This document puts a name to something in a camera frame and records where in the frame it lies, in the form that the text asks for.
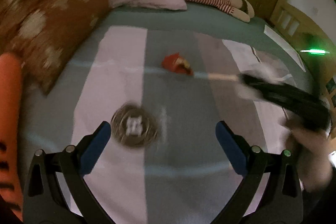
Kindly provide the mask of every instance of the wooden wall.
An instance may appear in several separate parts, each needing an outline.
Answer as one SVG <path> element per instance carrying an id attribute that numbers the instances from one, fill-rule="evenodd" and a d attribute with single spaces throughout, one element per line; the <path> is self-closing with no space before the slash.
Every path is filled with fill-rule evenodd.
<path id="1" fill-rule="evenodd" d="M 287 3 L 287 0 L 278 0 L 275 9 L 272 13 L 270 21 L 280 31 L 281 35 L 292 45 L 292 47 L 300 54 L 302 60 L 307 65 L 308 69 L 312 68 L 312 60 L 315 56 L 300 52 L 300 50 L 309 49 L 306 39 L 306 33 L 317 35 L 319 37 L 319 48 L 329 51 L 320 58 L 320 73 L 313 77 L 320 81 L 321 89 L 325 97 L 329 100 L 332 109 L 332 119 L 336 122 L 336 108 L 333 107 L 331 98 L 336 95 L 336 90 L 331 94 L 326 89 L 326 83 L 336 75 L 336 45 L 330 40 L 325 32 L 305 13 Z M 295 32 L 290 32 L 291 27 L 297 25 Z"/>

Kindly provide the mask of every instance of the bed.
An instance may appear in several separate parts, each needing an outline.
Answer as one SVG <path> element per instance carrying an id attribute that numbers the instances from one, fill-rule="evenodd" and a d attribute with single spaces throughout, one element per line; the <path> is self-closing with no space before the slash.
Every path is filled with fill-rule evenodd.
<path id="1" fill-rule="evenodd" d="M 213 69 L 210 56 L 226 60 L 228 65 L 222 68 L 222 73 L 237 74 L 245 66 L 238 64 L 241 53 L 249 50 L 251 58 L 280 64 L 280 76 L 289 75 L 287 80 L 292 85 L 304 90 L 310 86 L 309 72 L 304 72 L 264 34 L 265 24 L 257 17 L 250 23 L 241 22 L 216 8 L 195 3 L 188 3 L 187 11 L 180 12 L 129 7 L 112 10 L 80 46 L 48 96 L 36 84 L 27 85 L 18 136 L 21 183 L 37 149 L 57 152 L 70 143 L 76 144 L 83 135 L 92 133 L 98 120 L 109 122 L 111 112 L 123 100 L 132 100 L 155 113 L 160 124 L 168 127 L 161 127 L 161 136 L 146 148 L 127 149 L 111 139 L 93 173 L 86 178 L 90 189 L 116 223 L 211 222 L 241 180 L 216 141 L 216 122 L 232 112 L 235 116 L 231 116 L 229 124 L 240 131 L 235 133 L 242 134 L 250 144 L 254 142 L 264 150 L 277 152 L 281 147 L 270 145 L 273 137 L 269 133 L 263 135 L 266 129 L 262 122 L 255 126 L 256 121 L 263 119 L 256 109 L 268 109 L 271 114 L 264 113 L 264 117 L 274 114 L 274 119 L 286 114 L 276 106 L 268 103 L 257 106 L 251 100 L 239 101 L 239 108 L 228 109 L 236 102 L 228 99 L 232 85 L 223 81 L 217 85 L 218 81 L 202 78 L 202 73 Z M 129 55 L 125 47 L 134 49 L 135 55 Z M 198 77 L 189 80 L 162 72 L 162 57 L 174 51 L 185 55 Z M 107 52 L 114 60 L 120 58 L 119 63 L 127 56 L 133 68 L 142 58 L 142 69 L 125 73 L 134 73 L 134 78 L 128 78 L 122 69 L 113 69 L 115 64 L 106 59 Z M 105 72 L 99 70 L 104 62 L 111 65 Z M 123 79 L 127 84 L 114 85 Z M 104 98 L 106 93 L 121 94 L 119 89 L 125 86 L 129 90 L 124 97 Z M 281 132 L 274 133 L 274 138 L 279 144 L 285 128 L 273 120 L 267 130 L 278 129 Z M 71 210 L 78 212 L 61 176 L 59 180 Z M 249 212 L 256 208 L 261 190 Z"/>

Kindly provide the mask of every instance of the white paper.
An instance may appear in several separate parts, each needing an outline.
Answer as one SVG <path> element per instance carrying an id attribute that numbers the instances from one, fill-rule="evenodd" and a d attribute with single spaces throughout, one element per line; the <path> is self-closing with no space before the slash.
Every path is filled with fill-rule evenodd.
<path id="1" fill-rule="evenodd" d="M 266 34 L 270 39 L 272 39 L 276 44 L 278 44 L 283 50 L 300 66 L 300 68 L 306 72 L 305 65 L 298 52 L 293 49 L 293 47 L 284 40 L 280 35 L 278 35 L 274 30 L 265 25 L 264 34 Z"/>

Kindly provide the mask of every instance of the light stripe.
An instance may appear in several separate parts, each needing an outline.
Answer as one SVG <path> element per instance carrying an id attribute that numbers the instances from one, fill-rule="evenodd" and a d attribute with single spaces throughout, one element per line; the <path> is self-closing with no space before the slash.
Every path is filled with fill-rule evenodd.
<path id="1" fill-rule="evenodd" d="M 87 62 L 87 61 L 77 61 L 77 60 L 70 60 L 69 63 L 70 65 L 76 66 L 76 67 L 88 67 L 88 68 L 93 68 L 93 67 L 104 67 L 106 65 L 116 65 L 117 62 L 114 60 L 109 60 L 106 62 Z M 140 71 L 143 71 L 144 74 L 156 74 L 156 75 L 164 75 L 164 74 L 169 74 L 171 72 L 167 71 L 166 69 L 163 68 L 158 68 L 158 67 L 127 67 L 127 66 L 120 66 L 119 67 L 120 71 L 126 72 L 126 73 L 139 73 Z M 211 79 L 211 80 L 227 80 L 227 81 L 238 81 L 238 76 L 237 75 L 223 75 L 219 73 L 207 73 L 207 72 L 202 72 L 202 71 L 194 71 L 194 78 L 198 79 Z M 283 82 L 287 80 L 288 78 L 293 77 L 291 74 L 287 74 L 284 77 L 280 78 L 274 78 L 274 81 L 278 82 Z"/>
<path id="2" fill-rule="evenodd" d="M 162 167 L 161 165 L 151 165 L 145 167 L 146 177 L 160 177 L 163 178 L 192 178 L 208 176 L 211 174 L 217 174 L 220 171 L 226 171 L 228 169 L 228 162 L 218 162 L 216 164 L 211 163 L 209 165 L 200 165 L 197 167 L 184 167 L 184 168 L 173 168 L 173 167 Z"/>
<path id="3" fill-rule="evenodd" d="M 143 69 L 130 74 L 122 68 L 144 66 L 146 38 L 147 30 L 142 28 L 108 29 L 74 111 L 73 144 L 102 121 L 110 122 L 125 102 L 141 104 Z M 116 223 L 147 223 L 144 148 L 128 149 L 111 138 L 85 181 Z M 71 210 L 79 213 L 73 199 Z"/>
<path id="4" fill-rule="evenodd" d="M 227 5 L 224 5 L 224 12 L 227 13 L 227 8 L 228 6 Z"/>

